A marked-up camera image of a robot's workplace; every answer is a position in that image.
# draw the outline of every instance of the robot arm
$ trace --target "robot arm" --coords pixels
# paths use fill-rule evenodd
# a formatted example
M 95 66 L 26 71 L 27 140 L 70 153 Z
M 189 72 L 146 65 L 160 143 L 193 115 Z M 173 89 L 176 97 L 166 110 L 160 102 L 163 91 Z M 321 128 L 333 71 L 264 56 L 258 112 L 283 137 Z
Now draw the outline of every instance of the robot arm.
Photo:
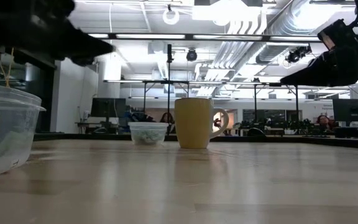
M 358 0 L 355 2 L 356 20 L 348 26 L 338 20 L 321 31 L 318 38 L 328 51 L 313 59 L 306 68 L 282 78 L 282 84 L 332 87 L 358 81 L 358 35 L 353 31 L 358 27 Z
M 73 0 L 0 0 L 0 46 L 68 57 L 78 65 L 112 52 L 113 47 L 73 27 Z

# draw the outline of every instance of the plastic lid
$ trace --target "plastic lid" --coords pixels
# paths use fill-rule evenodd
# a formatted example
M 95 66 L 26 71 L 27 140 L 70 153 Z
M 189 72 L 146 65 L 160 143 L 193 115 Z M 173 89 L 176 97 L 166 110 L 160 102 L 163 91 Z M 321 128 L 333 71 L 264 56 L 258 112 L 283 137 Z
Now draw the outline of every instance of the plastic lid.
M 168 123 L 158 123 L 158 122 L 128 122 L 129 126 L 148 126 L 148 127 L 168 127 Z
M 38 96 L 4 86 L 0 86 L 0 102 L 34 106 L 45 111 L 45 108 L 41 107 L 41 99 Z

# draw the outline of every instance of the plastic container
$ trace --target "plastic container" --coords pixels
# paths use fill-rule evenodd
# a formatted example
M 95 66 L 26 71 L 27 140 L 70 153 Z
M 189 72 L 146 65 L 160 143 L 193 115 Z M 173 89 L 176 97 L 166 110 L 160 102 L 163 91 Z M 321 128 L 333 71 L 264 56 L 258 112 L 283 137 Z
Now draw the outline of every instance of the plastic container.
M 164 142 L 168 123 L 129 122 L 131 137 L 135 145 L 154 146 Z
M 0 173 L 29 158 L 40 105 L 37 96 L 0 86 Z

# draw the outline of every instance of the computer monitor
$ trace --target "computer monitor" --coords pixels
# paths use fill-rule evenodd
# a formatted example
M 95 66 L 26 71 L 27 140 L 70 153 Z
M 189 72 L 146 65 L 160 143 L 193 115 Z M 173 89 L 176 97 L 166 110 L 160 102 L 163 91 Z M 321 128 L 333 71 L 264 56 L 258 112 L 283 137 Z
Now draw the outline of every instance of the computer monitor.
M 126 99 L 93 98 L 91 116 L 97 118 L 123 118 L 126 110 Z
M 335 99 L 333 100 L 335 121 L 358 121 L 358 100 Z

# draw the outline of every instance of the security camera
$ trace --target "security camera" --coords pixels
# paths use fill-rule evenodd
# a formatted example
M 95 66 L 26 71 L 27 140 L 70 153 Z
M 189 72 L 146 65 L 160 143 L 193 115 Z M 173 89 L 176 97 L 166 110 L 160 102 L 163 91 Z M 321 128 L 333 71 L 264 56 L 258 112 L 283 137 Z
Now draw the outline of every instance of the security camera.
M 189 49 L 189 52 L 187 53 L 186 59 L 189 62 L 194 62 L 195 60 L 197 60 L 196 50 L 195 49 Z

